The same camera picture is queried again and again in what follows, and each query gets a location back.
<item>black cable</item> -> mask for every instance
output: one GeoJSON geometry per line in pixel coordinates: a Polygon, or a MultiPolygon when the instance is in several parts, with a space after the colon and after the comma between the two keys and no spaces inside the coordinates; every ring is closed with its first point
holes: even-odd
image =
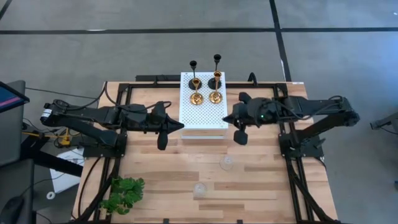
{"type": "Polygon", "coordinates": [[[89,102],[89,103],[87,103],[86,105],[83,105],[83,106],[77,106],[77,107],[72,107],[72,108],[71,108],[71,107],[69,107],[70,104],[67,103],[67,102],[65,102],[65,101],[63,101],[63,100],[54,100],[53,102],[54,102],[54,105],[55,105],[56,107],[60,108],[61,110],[65,110],[65,111],[82,110],[82,109],[86,108],[87,106],[92,105],[93,103],[95,103],[95,102],[97,102],[98,100],[100,100],[102,94],[103,94],[104,91],[105,91],[105,88],[106,88],[106,86],[104,86],[104,88],[102,89],[101,93],[99,94],[99,96],[98,96],[97,98],[95,98],[93,101],[91,101],[91,102],[89,102]],[[59,101],[61,101],[63,104],[66,104],[66,106],[59,105],[59,104],[58,104],[59,101]]]}
{"type": "Polygon", "coordinates": [[[39,212],[36,212],[36,214],[40,215],[41,217],[45,218],[47,221],[49,221],[49,224],[52,224],[51,220],[44,215],[40,214],[39,212]]]}
{"type": "Polygon", "coordinates": [[[110,102],[112,102],[115,106],[117,106],[118,108],[121,108],[122,110],[125,110],[125,111],[128,111],[128,112],[133,112],[133,113],[137,113],[137,112],[140,112],[140,111],[144,111],[144,110],[148,110],[148,109],[151,109],[151,108],[153,108],[154,106],[156,106],[156,105],[158,105],[158,104],[161,104],[161,103],[168,103],[168,105],[167,106],[165,106],[164,108],[168,108],[169,106],[171,106],[172,105],[172,102],[171,101],[160,101],[160,102],[157,102],[157,103],[155,103],[155,104],[153,104],[153,105],[150,105],[150,106],[147,106],[147,107],[145,107],[144,109],[142,109],[142,110],[129,110],[129,109],[126,109],[123,105],[120,105],[119,103],[117,103],[117,102],[115,102],[114,100],[112,100],[112,98],[109,96],[109,93],[108,93],[108,82],[105,82],[105,85],[104,85],[104,89],[105,89],[105,95],[106,95],[106,97],[108,98],[108,100],[110,101],[110,102]]]}
{"type": "Polygon", "coordinates": [[[304,117],[301,117],[301,116],[299,116],[298,114],[294,113],[290,108],[286,107],[286,106],[283,105],[281,102],[273,101],[272,103],[278,104],[279,106],[285,108],[285,110],[289,111],[290,113],[293,114],[293,116],[295,116],[297,119],[302,120],[302,121],[306,121],[306,120],[312,118],[313,116],[315,116],[315,115],[321,113],[322,111],[328,109],[329,107],[340,105],[339,103],[333,103],[333,104],[331,104],[331,105],[324,106],[324,107],[320,108],[319,110],[317,110],[316,112],[314,112],[314,113],[308,115],[306,118],[304,118],[304,117]]]}
{"type": "Polygon", "coordinates": [[[88,180],[88,178],[90,177],[90,174],[91,174],[91,172],[93,171],[95,165],[97,164],[98,161],[100,161],[100,159],[101,159],[101,158],[99,157],[99,158],[97,158],[97,160],[95,160],[94,164],[91,166],[90,170],[89,170],[88,173],[87,173],[87,176],[86,176],[86,179],[85,179],[85,181],[84,181],[84,183],[83,183],[83,186],[81,187],[80,196],[79,196],[79,202],[78,202],[78,209],[77,209],[78,216],[81,216],[81,212],[80,212],[80,209],[81,209],[81,198],[83,197],[83,192],[84,192],[84,190],[85,190],[87,180],[88,180]]]}
{"type": "Polygon", "coordinates": [[[380,127],[382,130],[385,130],[385,131],[387,131],[388,133],[391,133],[391,134],[396,134],[396,135],[398,135],[398,133],[395,133],[395,132],[393,132],[393,131],[389,131],[389,130],[387,130],[386,128],[383,128],[383,127],[380,127]]]}
{"type": "Polygon", "coordinates": [[[327,170],[326,164],[325,164],[325,162],[321,159],[321,157],[315,157],[315,159],[316,159],[317,161],[319,161],[319,162],[324,166],[325,170],[327,170]]]}
{"type": "Polygon", "coordinates": [[[51,90],[41,90],[41,89],[38,89],[38,88],[25,87],[25,89],[27,89],[27,90],[35,90],[35,91],[43,91],[43,92],[46,92],[46,93],[55,93],[55,94],[65,95],[65,96],[74,96],[74,97],[80,97],[80,98],[86,98],[86,99],[95,99],[94,97],[89,97],[89,96],[79,96],[79,95],[74,95],[74,94],[69,94],[69,93],[60,93],[60,92],[51,91],[51,90]]]}
{"type": "Polygon", "coordinates": [[[84,144],[84,143],[85,143],[85,139],[84,139],[84,137],[83,137],[83,134],[82,134],[82,133],[80,133],[80,137],[81,137],[81,141],[82,141],[82,143],[84,144]]]}
{"type": "Polygon", "coordinates": [[[59,129],[49,130],[48,128],[39,129],[38,127],[34,126],[34,125],[32,124],[32,122],[31,122],[29,119],[27,119],[27,118],[23,118],[23,119],[26,120],[27,122],[29,122],[29,124],[30,124],[34,129],[36,129],[37,131],[43,132],[43,133],[54,133],[54,132],[56,132],[56,131],[59,130],[59,129]]]}
{"type": "Polygon", "coordinates": [[[66,174],[66,173],[63,173],[63,174],[59,175],[59,176],[56,177],[56,178],[44,179],[44,180],[37,181],[36,183],[33,183],[33,184],[30,185],[28,188],[26,188],[26,189],[20,194],[20,196],[22,196],[26,191],[28,191],[31,187],[35,186],[36,184],[39,184],[39,183],[41,183],[41,182],[45,182],[45,181],[48,181],[48,180],[56,180],[56,179],[60,178],[61,176],[65,175],[65,174],[66,174]]]}
{"type": "Polygon", "coordinates": [[[71,216],[74,220],[76,220],[76,217],[73,215],[73,211],[70,212],[70,216],[71,216]]]}
{"type": "Polygon", "coordinates": [[[83,156],[82,154],[80,154],[80,153],[77,153],[77,152],[75,152],[75,151],[73,151],[74,149],[71,149],[71,150],[69,150],[69,151],[67,151],[67,152],[73,152],[73,153],[75,153],[76,155],[79,155],[79,156],[83,156]]]}
{"type": "Polygon", "coordinates": [[[334,99],[334,98],[339,98],[341,101],[344,100],[344,97],[342,97],[342,96],[340,96],[340,95],[332,96],[332,97],[330,97],[328,100],[332,100],[332,99],[334,99]]]}
{"type": "MultiPolygon", "coordinates": [[[[65,128],[59,135],[66,134],[66,132],[67,132],[67,129],[65,128]]],[[[55,147],[61,149],[61,148],[63,148],[63,146],[60,146],[59,139],[60,139],[60,137],[57,137],[57,138],[54,140],[53,145],[54,145],[55,147]]]]}

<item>wire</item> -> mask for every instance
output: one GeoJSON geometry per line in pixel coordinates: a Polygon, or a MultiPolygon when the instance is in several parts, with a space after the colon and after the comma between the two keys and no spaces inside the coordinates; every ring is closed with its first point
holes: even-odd
{"type": "MultiPolygon", "coordinates": [[[[262,105],[260,105],[257,110],[254,111],[254,117],[257,118],[258,111],[260,110],[260,108],[262,106],[268,105],[270,103],[274,103],[274,104],[279,105],[280,107],[284,108],[285,110],[289,111],[297,119],[299,119],[301,121],[306,121],[306,120],[312,118],[313,116],[321,113],[322,111],[324,111],[324,110],[326,110],[326,109],[328,109],[328,108],[330,108],[332,106],[338,106],[338,105],[342,104],[342,102],[344,102],[344,98],[342,96],[338,96],[338,95],[332,96],[331,98],[329,98],[329,100],[332,100],[334,98],[339,98],[341,100],[341,102],[340,103],[333,103],[333,104],[330,104],[330,105],[326,105],[326,106],[320,108],[319,110],[317,110],[316,112],[308,115],[306,118],[304,118],[304,116],[300,116],[300,115],[296,114],[294,111],[292,111],[290,108],[286,107],[283,103],[281,103],[279,101],[275,101],[275,100],[267,100],[267,101],[265,101],[264,100],[264,103],[262,105]]],[[[254,119],[254,124],[257,127],[260,126],[258,119],[254,119]]]]}
{"type": "Polygon", "coordinates": [[[93,171],[95,165],[97,164],[98,161],[100,161],[100,159],[101,159],[101,158],[99,157],[99,158],[97,158],[97,160],[95,160],[94,164],[91,166],[90,170],[89,170],[88,173],[87,173],[87,176],[86,176],[86,179],[85,179],[85,181],[84,181],[84,183],[83,183],[83,186],[81,187],[80,196],[79,196],[79,202],[78,202],[78,209],[77,209],[78,216],[81,216],[81,212],[80,212],[80,210],[81,210],[81,198],[83,197],[83,192],[84,192],[84,190],[85,190],[87,180],[88,180],[88,178],[90,177],[90,174],[91,174],[91,172],[93,171]]]}
{"type": "Polygon", "coordinates": [[[65,111],[82,110],[82,109],[86,108],[87,106],[92,105],[93,103],[97,102],[101,98],[102,94],[104,93],[105,88],[106,88],[106,86],[104,86],[104,88],[102,89],[101,93],[99,94],[99,96],[97,98],[95,98],[93,101],[91,101],[91,102],[89,102],[89,103],[87,103],[86,105],[83,105],[83,106],[77,106],[77,107],[69,108],[70,104],[65,102],[65,101],[63,101],[63,100],[54,100],[53,102],[54,102],[54,105],[56,107],[60,108],[61,110],[65,110],[65,111]],[[59,105],[58,104],[59,101],[62,102],[63,104],[66,104],[66,106],[59,105]]]}
{"type": "Polygon", "coordinates": [[[115,106],[117,106],[118,108],[121,108],[122,110],[125,110],[125,111],[128,111],[128,112],[137,113],[137,112],[141,112],[141,111],[145,111],[145,110],[151,109],[151,108],[155,107],[156,105],[165,104],[165,103],[168,103],[168,105],[165,106],[164,108],[168,108],[169,106],[172,105],[172,102],[171,102],[171,101],[159,101],[159,102],[157,102],[157,103],[155,103],[155,104],[153,104],[153,105],[150,105],[150,106],[145,107],[145,108],[142,109],[142,110],[129,110],[129,109],[126,109],[124,106],[118,104],[118,103],[115,102],[114,100],[112,100],[112,98],[109,96],[109,93],[108,93],[108,82],[105,82],[104,89],[105,89],[105,95],[106,95],[106,97],[108,98],[108,100],[109,100],[110,102],[112,102],[112,103],[113,103],[115,106]]]}
{"type": "Polygon", "coordinates": [[[391,133],[391,134],[396,134],[396,135],[398,135],[398,133],[395,133],[395,132],[393,132],[393,131],[389,131],[389,130],[387,130],[386,128],[383,128],[383,127],[380,127],[382,130],[385,130],[385,131],[387,131],[388,133],[391,133]]]}
{"type": "MultiPolygon", "coordinates": [[[[60,134],[65,134],[66,131],[67,131],[67,130],[65,129],[65,130],[63,130],[60,134]]],[[[76,137],[76,136],[78,136],[79,134],[81,135],[81,133],[74,134],[74,135],[68,134],[67,137],[69,137],[69,136],[76,137]]],[[[68,146],[61,145],[60,142],[59,142],[59,139],[60,139],[61,137],[62,137],[62,136],[58,136],[58,138],[55,139],[55,140],[53,141],[54,147],[57,147],[57,148],[59,148],[59,149],[62,149],[62,148],[65,147],[65,148],[69,149],[69,151],[71,151],[71,152],[73,152],[73,153],[75,153],[75,154],[78,154],[79,156],[83,156],[82,154],[79,154],[79,153],[77,153],[77,152],[74,152],[73,149],[70,149],[70,147],[72,147],[72,145],[68,145],[68,146]]]]}
{"type": "Polygon", "coordinates": [[[74,220],[76,220],[76,217],[73,215],[73,211],[70,212],[70,216],[72,216],[72,218],[73,218],[74,220]]]}
{"type": "Polygon", "coordinates": [[[39,212],[36,212],[36,214],[40,215],[41,217],[45,218],[47,221],[49,221],[49,224],[52,224],[51,220],[44,215],[40,214],[39,212]]]}
{"type": "Polygon", "coordinates": [[[48,130],[48,131],[46,131],[46,132],[44,132],[44,133],[54,133],[54,132],[56,132],[56,131],[59,130],[59,129],[49,130],[48,128],[39,129],[38,127],[34,126],[34,125],[32,124],[32,122],[31,122],[29,119],[24,118],[24,120],[26,120],[33,128],[35,128],[36,130],[38,130],[38,131],[40,131],[40,132],[44,132],[45,130],[48,130]]]}
{"type": "Polygon", "coordinates": [[[63,173],[63,174],[61,174],[61,175],[59,175],[58,177],[56,177],[56,178],[52,178],[52,179],[44,179],[44,180],[40,180],[40,181],[37,181],[36,183],[34,183],[34,184],[31,184],[28,188],[26,188],[22,193],[21,193],[21,195],[20,196],[22,196],[25,192],[27,192],[31,187],[33,187],[33,186],[35,186],[36,184],[39,184],[39,183],[41,183],[41,182],[45,182],[45,181],[48,181],[48,180],[56,180],[56,179],[58,179],[58,178],[60,178],[60,177],[62,177],[63,175],[65,175],[65,174],[67,174],[67,173],[63,173]]]}
{"type": "Polygon", "coordinates": [[[81,158],[73,158],[73,159],[63,159],[63,160],[74,161],[74,160],[84,160],[84,159],[81,159],[81,158]]]}
{"type": "Polygon", "coordinates": [[[75,152],[74,149],[70,149],[68,152],[73,152],[73,153],[75,153],[75,154],[77,154],[79,156],[83,156],[82,154],[75,152]]]}
{"type": "MultiPolygon", "coordinates": [[[[35,133],[30,133],[30,132],[22,132],[23,134],[27,134],[30,136],[35,136],[35,137],[40,137],[39,134],[35,134],[35,133]]],[[[57,136],[57,135],[45,135],[44,137],[48,137],[48,138],[65,138],[65,137],[69,137],[69,135],[64,135],[64,136],[57,136]]]]}
{"type": "Polygon", "coordinates": [[[73,94],[68,94],[68,93],[60,93],[60,92],[51,91],[51,90],[41,90],[41,89],[30,88],[30,87],[26,87],[25,89],[34,90],[34,91],[43,91],[43,92],[46,92],[46,93],[55,93],[55,94],[65,95],[65,96],[74,96],[74,97],[80,97],[80,98],[86,98],[86,99],[95,99],[94,97],[89,97],[89,96],[79,96],[79,95],[73,95],[73,94]]]}

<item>black robotic arm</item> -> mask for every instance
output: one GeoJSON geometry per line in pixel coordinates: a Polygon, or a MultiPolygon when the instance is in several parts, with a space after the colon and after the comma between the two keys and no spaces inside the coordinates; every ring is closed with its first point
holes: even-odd
{"type": "Polygon", "coordinates": [[[119,157],[126,147],[126,131],[153,132],[159,134],[157,147],[165,150],[167,135],[184,127],[182,123],[171,119],[165,112],[164,102],[154,105],[150,113],[144,105],[104,106],[98,109],[79,108],[66,102],[55,100],[46,103],[40,118],[43,125],[64,126],[91,137],[95,142],[86,144],[86,157],[119,157]],[[102,130],[89,124],[94,122],[107,128],[102,130]]]}
{"type": "Polygon", "coordinates": [[[248,135],[244,132],[246,126],[276,124],[310,119],[315,115],[328,115],[321,121],[308,128],[297,131],[293,136],[296,146],[320,133],[337,126],[353,126],[359,121],[359,115],[352,109],[348,100],[341,96],[334,96],[328,100],[307,100],[301,96],[284,96],[278,98],[251,98],[241,92],[239,100],[233,106],[232,114],[223,118],[227,123],[238,128],[234,134],[234,141],[245,145],[248,135]]]}

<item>monitor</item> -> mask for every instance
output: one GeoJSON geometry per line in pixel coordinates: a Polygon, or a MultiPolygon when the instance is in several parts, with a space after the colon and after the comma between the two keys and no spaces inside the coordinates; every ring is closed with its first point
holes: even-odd
{"type": "Polygon", "coordinates": [[[0,82],[0,113],[28,103],[30,99],[15,89],[0,82]]]}

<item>artificial plant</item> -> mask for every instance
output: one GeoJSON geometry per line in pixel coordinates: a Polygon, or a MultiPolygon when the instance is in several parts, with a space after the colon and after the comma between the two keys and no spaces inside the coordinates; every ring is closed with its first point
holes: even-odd
{"type": "Polygon", "coordinates": [[[108,214],[117,211],[120,215],[125,215],[130,212],[134,203],[142,200],[144,186],[145,182],[142,178],[137,180],[131,177],[113,178],[112,193],[108,200],[101,202],[101,207],[105,208],[108,214]]]}

